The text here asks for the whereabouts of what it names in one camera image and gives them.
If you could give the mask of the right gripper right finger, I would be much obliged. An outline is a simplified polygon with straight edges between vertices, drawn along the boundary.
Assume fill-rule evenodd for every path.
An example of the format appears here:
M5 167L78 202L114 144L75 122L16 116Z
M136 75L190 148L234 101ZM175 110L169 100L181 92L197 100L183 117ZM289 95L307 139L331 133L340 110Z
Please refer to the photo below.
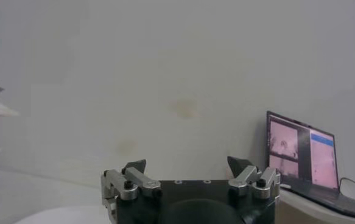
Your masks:
M267 167L261 171L247 159L227 156L233 178L228 185L238 197L244 197L251 192L254 198L268 200L279 198L281 173L276 168Z

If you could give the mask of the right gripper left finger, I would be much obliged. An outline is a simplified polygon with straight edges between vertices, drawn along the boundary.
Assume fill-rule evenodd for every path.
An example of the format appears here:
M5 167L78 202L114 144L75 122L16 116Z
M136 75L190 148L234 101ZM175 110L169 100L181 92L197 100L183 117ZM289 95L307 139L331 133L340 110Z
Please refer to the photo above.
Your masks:
M162 197L161 182L146 175L146 160L127 163L120 172L105 170L100 176L102 204L111 223L116 222L116 200L134 201L139 195L158 200Z

